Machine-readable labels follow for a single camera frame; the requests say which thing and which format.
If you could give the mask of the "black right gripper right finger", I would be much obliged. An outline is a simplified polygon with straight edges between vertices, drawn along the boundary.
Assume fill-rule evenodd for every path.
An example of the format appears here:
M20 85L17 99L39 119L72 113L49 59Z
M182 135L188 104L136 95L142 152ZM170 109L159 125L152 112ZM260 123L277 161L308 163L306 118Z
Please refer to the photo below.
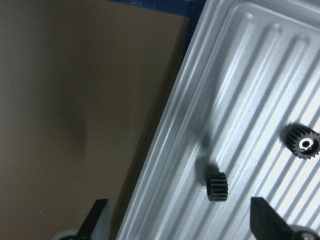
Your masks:
M263 197L250 200L250 230L256 240L290 240L294 233Z

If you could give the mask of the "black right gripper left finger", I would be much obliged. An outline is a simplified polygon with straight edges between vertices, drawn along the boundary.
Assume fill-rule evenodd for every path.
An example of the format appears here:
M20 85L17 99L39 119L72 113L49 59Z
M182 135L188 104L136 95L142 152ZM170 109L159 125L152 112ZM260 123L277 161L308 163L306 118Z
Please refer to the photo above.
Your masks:
M109 201L98 199L93 204L82 226L78 230L76 240L108 240L109 239Z

